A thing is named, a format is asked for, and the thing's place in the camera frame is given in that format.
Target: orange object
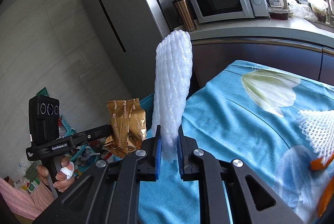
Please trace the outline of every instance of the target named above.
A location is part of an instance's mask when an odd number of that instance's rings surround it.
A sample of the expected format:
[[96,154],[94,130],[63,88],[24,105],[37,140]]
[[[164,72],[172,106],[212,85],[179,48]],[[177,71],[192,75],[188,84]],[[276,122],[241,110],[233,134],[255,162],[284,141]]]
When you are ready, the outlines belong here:
[[325,191],[322,193],[321,199],[318,204],[318,217],[325,212],[328,203],[330,202],[334,194],[334,177],[329,181],[328,185],[325,188]]
[[328,165],[333,161],[333,159],[334,159],[334,154],[331,155],[331,157],[328,159],[327,163],[324,166],[321,164],[322,158],[313,160],[311,161],[311,170],[323,170],[326,167],[328,167]]

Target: countertop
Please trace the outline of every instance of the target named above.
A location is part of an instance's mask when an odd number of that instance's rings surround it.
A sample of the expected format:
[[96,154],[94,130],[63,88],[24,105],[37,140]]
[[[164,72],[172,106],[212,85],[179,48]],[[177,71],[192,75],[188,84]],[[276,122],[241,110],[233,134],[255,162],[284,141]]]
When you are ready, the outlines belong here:
[[316,43],[334,48],[334,33],[317,28],[307,20],[290,17],[289,20],[236,19],[204,23],[190,32],[192,40],[219,37],[273,37]]

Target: cabinet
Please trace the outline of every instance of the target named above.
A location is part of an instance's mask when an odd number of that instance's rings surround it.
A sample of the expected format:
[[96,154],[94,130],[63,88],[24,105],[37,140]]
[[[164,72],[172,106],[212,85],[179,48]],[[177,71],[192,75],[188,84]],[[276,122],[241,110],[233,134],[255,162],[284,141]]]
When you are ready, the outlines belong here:
[[201,44],[193,45],[193,69],[199,87],[205,86],[236,60],[258,63],[318,80],[321,59],[322,48],[292,41],[224,38],[201,40]]
[[334,51],[323,48],[320,82],[334,86]]

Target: stainless steel fridge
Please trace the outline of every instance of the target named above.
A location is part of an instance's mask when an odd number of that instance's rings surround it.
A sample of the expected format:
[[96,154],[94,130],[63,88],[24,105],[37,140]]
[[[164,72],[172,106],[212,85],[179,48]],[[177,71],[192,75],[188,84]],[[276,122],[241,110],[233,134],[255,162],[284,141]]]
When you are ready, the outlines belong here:
[[180,25],[173,0],[82,0],[133,97],[154,92],[155,50]]

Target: white foam fruit net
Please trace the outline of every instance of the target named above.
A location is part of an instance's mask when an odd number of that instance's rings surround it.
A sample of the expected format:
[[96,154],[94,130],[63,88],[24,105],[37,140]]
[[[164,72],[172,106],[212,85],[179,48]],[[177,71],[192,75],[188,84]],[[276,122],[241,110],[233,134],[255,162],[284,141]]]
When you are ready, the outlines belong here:
[[190,35],[173,31],[157,47],[152,134],[161,125],[162,155],[172,162],[176,159],[178,128],[186,105],[192,74]]
[[299,128],[324,166],[334,151],[334,110],[299,111]]

